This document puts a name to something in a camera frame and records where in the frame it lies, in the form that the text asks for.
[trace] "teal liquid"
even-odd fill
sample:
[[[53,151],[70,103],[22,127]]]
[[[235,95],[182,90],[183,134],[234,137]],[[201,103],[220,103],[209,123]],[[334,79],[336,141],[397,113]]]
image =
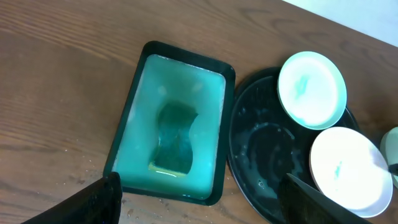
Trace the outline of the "teal liquid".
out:
[[[113,165],[122,186],[208,198],[213,189],[225,83],[219,73],[149,56]],[[198,114],[189,129],[193,160],[186,175],[149,169],[159,145],[157,117],[170,101],[192,107]]]

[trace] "sponge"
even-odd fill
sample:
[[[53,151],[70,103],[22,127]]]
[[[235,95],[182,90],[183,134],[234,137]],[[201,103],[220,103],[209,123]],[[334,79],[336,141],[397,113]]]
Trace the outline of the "sponge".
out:
[[[178,101],[165,104],[157,118],[159,144],[150,170],[173,176],[189,173],[193,160],[189,130],[197,116],[194,108]]]

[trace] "white wall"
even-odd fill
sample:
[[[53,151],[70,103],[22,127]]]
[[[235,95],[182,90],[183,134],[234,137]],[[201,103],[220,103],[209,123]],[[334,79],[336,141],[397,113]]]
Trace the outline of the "white wall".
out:
[[[398,47],[398,0],[284,0]]]

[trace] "wood grain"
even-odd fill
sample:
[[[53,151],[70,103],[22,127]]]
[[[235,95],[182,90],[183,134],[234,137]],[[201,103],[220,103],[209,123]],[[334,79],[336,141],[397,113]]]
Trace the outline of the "wood grain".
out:
[[[230,63],[237,83],[313,50],[341,70],[376,144],[397,126],[398,49],[275,0],[0,0],[0,223],[20,223],[101,177],[142,46]],[[398,195],[374,223],[398,222]],[[212,207],[124,194],[120,223],[266,223],[228,169]]]

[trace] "white bowl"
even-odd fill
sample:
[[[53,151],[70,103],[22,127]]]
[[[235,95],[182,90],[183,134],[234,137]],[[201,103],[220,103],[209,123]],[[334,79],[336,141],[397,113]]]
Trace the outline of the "white bowl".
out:
[[[310,152],[320,192],[363,217],[382,213],[392,198],[392,178],[377,147],[362,134],[334,127],[321,132]]]
[[[277,89],[286,113],[309,129],[332,127],[347,104],[340,71],[331,60],[315,52],[291,56],[280,71]]]
[[[380,143],[380,152],[387,161],[387,165],[398,163],[398,127],[387,132]],[[398,188],[398,176],[392,175],[392,183]]]

